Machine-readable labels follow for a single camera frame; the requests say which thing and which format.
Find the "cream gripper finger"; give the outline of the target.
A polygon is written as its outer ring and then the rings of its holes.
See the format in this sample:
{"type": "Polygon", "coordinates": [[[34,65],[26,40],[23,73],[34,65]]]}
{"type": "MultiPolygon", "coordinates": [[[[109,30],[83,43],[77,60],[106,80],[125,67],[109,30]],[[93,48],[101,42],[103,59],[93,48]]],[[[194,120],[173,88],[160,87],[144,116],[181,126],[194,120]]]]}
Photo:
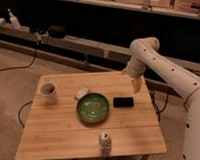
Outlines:
{"type": "Polygon", "coordinates": [[[142,79],[141,78],[133,79],[132,83],[133,83],[134,92],[138,93],[141,90],[142,79]]]}

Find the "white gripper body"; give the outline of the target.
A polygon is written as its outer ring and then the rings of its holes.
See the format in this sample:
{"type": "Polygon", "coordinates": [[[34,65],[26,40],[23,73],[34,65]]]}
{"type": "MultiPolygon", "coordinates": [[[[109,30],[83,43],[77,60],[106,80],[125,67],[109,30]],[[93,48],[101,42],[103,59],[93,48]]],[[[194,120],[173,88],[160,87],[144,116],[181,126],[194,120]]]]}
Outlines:
{"type": "Polygon", "coordinates": [[[143,76],[146,66],[136,58],[132,58],[122,71],[128,74],[131,78],[139,79],[143,76]]]}

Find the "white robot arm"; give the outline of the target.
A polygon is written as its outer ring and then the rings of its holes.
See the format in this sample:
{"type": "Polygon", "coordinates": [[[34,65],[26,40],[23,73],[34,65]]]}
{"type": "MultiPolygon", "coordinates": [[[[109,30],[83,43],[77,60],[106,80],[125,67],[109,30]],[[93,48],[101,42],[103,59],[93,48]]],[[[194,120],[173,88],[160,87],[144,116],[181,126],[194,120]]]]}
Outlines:
{"type": "Polygon", "coordinates": [[[141,77],[149,66],[172,87],[189,105],[183,141],[182,160],[200,160],[200,77],[157,53],[160,47],[156,37],[136,39],[130,44],[131,59],[124,73],[133,80],[136,92],[141,77]]]}

